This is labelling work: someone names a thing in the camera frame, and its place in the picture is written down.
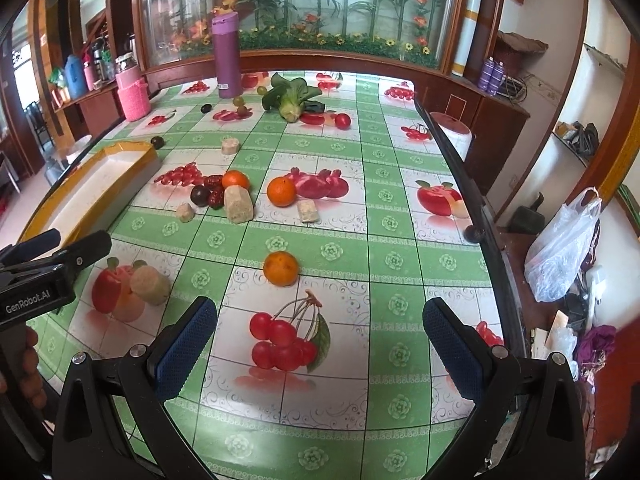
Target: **spray can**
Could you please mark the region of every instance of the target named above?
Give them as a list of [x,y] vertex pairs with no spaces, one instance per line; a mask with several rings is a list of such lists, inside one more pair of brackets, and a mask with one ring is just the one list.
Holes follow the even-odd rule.
[[486,92],[487,85],[489,84],[489,79],[491,79],[491,74],[494,71],[495,61],[493,57],[489,59],[485,59],[482,64],[482,69],[480,71],[480,79],[478,79],[478,88],[482,91]]
[[504,76],[504,66],[502,62],[494,66],[494,71],[491,72],[491,79],[489,79],[489,84],[487,85],[486,91],[489,92],[489,95],[496,95],[498,93],[498,88],[502,83],[502,77]]
[[218,94],[223,99],[233,98],[242,94],[238,27],[237,12],[222,14],[211,20]]

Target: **finger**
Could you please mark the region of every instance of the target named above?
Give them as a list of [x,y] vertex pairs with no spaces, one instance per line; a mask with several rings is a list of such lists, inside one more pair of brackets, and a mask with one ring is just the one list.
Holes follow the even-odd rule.
[[42,389],[42,377],[40,374],[33,374],[24,378],[20,381],[20,389],[27,399],[35,397]]
[[31,328],[27,327],[27,346],[34,347],[38,344],[38,333]]
[[47,394],[44,392],[44,390],[40,390],[36,394],[36,396],[31,399],[31,403],[37,410],[41,410],[42,408],[44,408],[47,403]]
[[40,361],[38,353],[33,348],[27,348],[22,356],[22,368],[27,375],[36,373],[38,362]]

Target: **label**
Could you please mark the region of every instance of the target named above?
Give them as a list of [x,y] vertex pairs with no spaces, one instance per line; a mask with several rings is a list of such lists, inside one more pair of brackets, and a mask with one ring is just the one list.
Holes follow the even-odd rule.
[[58,295],[50,286],[41,286],[36,292],[26,291],[22,296],[13,297],[2,302],[0,319],[21,316],[30,310],[36,310],[56,300]]

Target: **hand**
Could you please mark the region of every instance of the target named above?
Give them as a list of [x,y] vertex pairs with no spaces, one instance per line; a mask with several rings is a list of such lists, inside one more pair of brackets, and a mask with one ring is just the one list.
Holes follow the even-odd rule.
[[[20,381],[20,390],[27,400],[30,400],[33,407],[41,410],[47,403],[47,394],[42,389],[42,377],[38,373],[38,354],[33,349],[38,343],[38,333],[31,327],[27,329],[27,348],[22,356],[22,368],[27,375]],[[0,394],[6,392],[6,381],[0,374]]]

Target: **metal screw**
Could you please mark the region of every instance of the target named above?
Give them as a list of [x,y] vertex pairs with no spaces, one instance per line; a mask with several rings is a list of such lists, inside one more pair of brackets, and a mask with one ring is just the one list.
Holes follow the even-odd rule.
[[551,356],[551,358],[554,360],[554,362],[557,365],[563,365],[566,362],[566,359],[564,358],[564,355],[562,355],[560,352],[554,352],[554,354]]
[[75,365],[79,365],[80,363],[83,363],[85,359],[86,354],[84,352],[78,352],[71,358],[71,362]]
[[129,350],[129,355],[131,357],[140,357],[143,356],[146,352],[146,346],[144,345],[133,345]]
[[502,345],[496,345],[491,347],[491,353],[498,359],[504,359],[509,355],[509,351]]

